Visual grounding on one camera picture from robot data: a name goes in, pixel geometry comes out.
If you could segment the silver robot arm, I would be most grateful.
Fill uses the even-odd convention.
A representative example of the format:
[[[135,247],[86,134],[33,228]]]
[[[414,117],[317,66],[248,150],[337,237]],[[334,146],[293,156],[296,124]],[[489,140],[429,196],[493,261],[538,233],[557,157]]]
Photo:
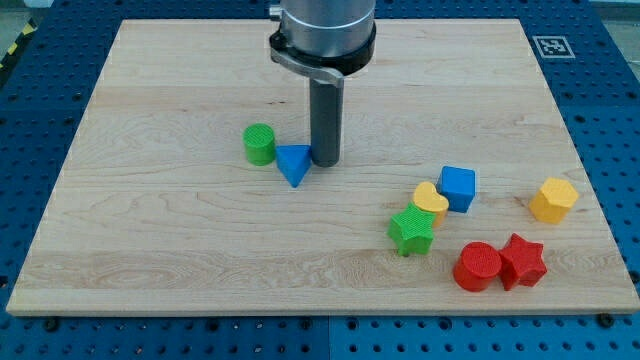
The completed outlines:
[[[278,24],[269,37],[271,60],[337,89],[372,58],[375,0],[279,0],[269,8]]]

